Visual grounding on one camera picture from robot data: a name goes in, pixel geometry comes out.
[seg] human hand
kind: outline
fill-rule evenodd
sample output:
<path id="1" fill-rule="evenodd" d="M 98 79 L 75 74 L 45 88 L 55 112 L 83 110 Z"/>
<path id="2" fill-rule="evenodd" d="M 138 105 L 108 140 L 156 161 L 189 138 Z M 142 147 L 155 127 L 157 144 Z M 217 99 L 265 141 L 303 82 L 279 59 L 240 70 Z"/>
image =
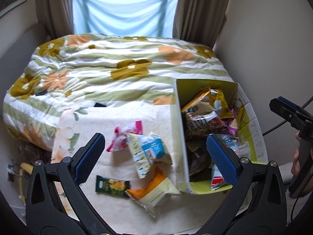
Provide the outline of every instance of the human hand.
<path id="1" fill-rule="evenodd" d="M 295 134 L 295 138 L 300 141 L 299 131 Z M 311 149 L 311 158 L 313 159 L 313 148 Z M 299 175 L 300 173 L 300 162 L 299 162 L 299 147 L 295 150 L 295 155 L 292 163 L 291 173 L 293 175 Z"/>

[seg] dark green snack package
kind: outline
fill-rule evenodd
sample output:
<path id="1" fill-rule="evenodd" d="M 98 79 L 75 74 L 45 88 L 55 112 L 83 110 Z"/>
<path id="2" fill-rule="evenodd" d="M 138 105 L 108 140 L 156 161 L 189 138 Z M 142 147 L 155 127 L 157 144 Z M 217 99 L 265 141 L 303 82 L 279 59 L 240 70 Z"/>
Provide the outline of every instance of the dark green snack package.
<path id="1" fill-rule="evenodd" d="M 130 189 L 130 181 L 108 179 L 97 175 L 96 178 L 97 193 L 107 193 L 115 196 L 129 198 L 129 196 L 125 192 L 127 189 Z"/>

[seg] floral striped comforter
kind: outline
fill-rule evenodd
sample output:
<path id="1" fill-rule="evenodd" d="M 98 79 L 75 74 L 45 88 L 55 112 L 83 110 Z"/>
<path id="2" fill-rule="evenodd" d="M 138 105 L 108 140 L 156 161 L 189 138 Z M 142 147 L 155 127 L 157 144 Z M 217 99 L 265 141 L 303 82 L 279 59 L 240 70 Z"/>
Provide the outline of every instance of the floral striped comforter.
<path id="1" fill-rule="evenodd" d="M 174 79 L 232 81 L 206 46 L 150 37 L 68 35 L 39 46 L 4 98 L 4 122 L 15 138 L 51 151 L 64 110 L 95 103 L 169 104 Z"/>

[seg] blue gripper pad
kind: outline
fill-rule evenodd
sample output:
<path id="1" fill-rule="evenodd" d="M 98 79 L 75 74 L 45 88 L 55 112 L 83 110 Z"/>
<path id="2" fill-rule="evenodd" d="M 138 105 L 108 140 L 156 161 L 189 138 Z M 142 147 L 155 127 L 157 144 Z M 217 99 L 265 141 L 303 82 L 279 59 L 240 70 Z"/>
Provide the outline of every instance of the blue gripper pad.
<path id="1" fill-rule="evenodd" d="M 88 142 L 84 148 L 87 147 L 84 155 L 75 166 L 74 181 L 77 184 L 85 183 L 100 158 L 105 148 L 105 138 L 102 134 L 96 137 L 93 142 Z"/>
<path id="2" fill-rule="evenodd" d="M 221 144 L 223 143 L 221 142 L 219 144 L 212 135 L 208 136 L 207 150 L 210 156 L 212 157 L 213 161 L 215 162 L 216 166 L 221 172 L 226 183 L 235 185 L 238 179 L 237 167 L 231 161 L 229 156 L 225 153 L 224 148 L 227 148 L 227 147 L 222 146 Z"/>

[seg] metal screw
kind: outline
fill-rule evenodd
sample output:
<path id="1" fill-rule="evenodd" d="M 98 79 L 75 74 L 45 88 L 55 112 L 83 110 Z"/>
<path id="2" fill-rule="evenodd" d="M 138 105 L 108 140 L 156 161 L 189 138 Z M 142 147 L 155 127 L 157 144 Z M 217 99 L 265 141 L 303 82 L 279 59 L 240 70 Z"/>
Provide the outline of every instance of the metal screw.
<path id="1" fill-rule="evenodd" d="M 246 158 L 246 157 L 243 157 L 243 158 L 241 158 L 241 162 L 242 162 L 243 164 L 247 164 L 247 163 L 249 162 L 249 159 Z"/>
<path id="2" fill-rule="evenodd" d="M 273 166 L 273 167 L 276 167 L 276 166 L 277 166 L 277 163 L 274 162 L 274 161 L 271 161 L 270 164 L 271 164 L 271 166 Z"/>
<path id="3" fill-rule="evenodd" d="M 38 160 L 38 161 L 35 162 L 35 166 L 39 166 L 41 164 L 42 164 L 42 160 Z"/>
<path id="4" fill-rule="evenodd" d="M 68 163 L 71 161 L 71 158 L 69 156 L 65 156 L 63 159 L 62 159 L 62 162 L 64 163 Z"/>

